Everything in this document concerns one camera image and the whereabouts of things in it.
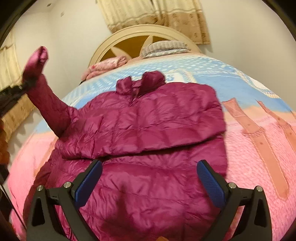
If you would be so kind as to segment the magenta puffer down coat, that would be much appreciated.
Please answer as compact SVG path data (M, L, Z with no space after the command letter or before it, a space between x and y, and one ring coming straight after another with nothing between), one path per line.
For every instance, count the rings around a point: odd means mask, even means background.
M158 71L138 81L118 80L80 109L68 106L43 75L48 53L38 48L23 71L27 92L57 136L23 206L27 220L36 188L60 187L92 160L102 176L81 214L100 240L200 240L219 210L196 167L206 160L225 176L226 124L215 90L204 84L166 83Z

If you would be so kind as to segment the striped grey pillow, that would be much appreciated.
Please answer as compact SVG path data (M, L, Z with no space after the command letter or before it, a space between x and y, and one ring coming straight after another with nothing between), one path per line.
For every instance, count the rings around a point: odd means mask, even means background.
M179 53L189 53L191 49L181 41L158 41L147 45L140 52L142 58L153 58Z

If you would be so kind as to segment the cream wooden headboard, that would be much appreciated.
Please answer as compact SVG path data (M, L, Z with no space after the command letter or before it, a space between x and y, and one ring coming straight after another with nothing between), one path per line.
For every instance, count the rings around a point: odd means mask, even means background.
M201 53L200 48L181 32L165 26L143 24L124 28L109 36L98 46L89 66L110 57L126 56L128 60L136 58L144 47L164 40L181 41L192 52Z

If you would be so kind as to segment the pink floral folded blanket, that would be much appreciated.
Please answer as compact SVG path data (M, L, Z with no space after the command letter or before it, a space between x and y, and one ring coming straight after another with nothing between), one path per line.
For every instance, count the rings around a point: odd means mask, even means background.
M95 76L102 75L113 69L119 68L128 62L126 56L112 57L89 66L81 76L85 81Z

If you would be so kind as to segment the beige patterned side curtain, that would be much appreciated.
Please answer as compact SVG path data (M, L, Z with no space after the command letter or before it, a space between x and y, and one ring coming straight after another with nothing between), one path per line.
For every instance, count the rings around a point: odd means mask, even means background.
M1 47L1 120L6 141L35 108L25 93L26 87L22 84L15 37L10 32Z

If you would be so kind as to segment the pink and blue bedspread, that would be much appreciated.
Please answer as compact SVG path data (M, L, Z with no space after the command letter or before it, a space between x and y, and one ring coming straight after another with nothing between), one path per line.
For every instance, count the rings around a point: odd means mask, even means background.
M228 167L226 180L242 188L263 187L273 240L295 240L295 112L271 90L240 70L197 54L136 61L94 77L74 89L65 102L82 108L101 93L114 91L117 80L139 80L159 70L168 83L206 84L222 104Z

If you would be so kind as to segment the beige patterned centre curtain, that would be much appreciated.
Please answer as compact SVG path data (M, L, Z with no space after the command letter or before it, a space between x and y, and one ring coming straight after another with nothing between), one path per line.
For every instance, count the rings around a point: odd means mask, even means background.
M102 0L96 2L112 33L142 24L172 28L197 45L211 44L199 1L196 0Z

